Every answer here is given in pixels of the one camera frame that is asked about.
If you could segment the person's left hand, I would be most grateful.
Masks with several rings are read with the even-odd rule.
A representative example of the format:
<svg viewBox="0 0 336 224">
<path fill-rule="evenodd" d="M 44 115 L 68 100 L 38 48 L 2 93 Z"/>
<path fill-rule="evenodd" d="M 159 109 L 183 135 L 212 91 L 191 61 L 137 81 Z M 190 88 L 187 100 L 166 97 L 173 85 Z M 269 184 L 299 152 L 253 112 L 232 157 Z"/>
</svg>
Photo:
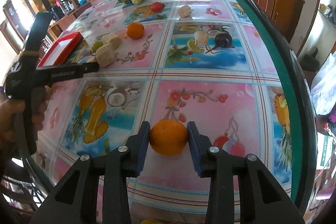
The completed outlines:
<svg viewBox="0 0 336 224">
<path fill-rule="evenodd" d="M 45 97 L 39 105 L 37 113 L 33 114 L 32 117 L 33 126 L 37 130 L 43 128 L 47 103 L 51 98 L 51 88 L 45 86 L 45 90 Z M 23 100 L 6 98 L 4 88 L 1 87 L 1 164 L 11 159 L 13 155 L 15 143 L 14 115 L 22 113 L 25 107 Z"/>
</svg>

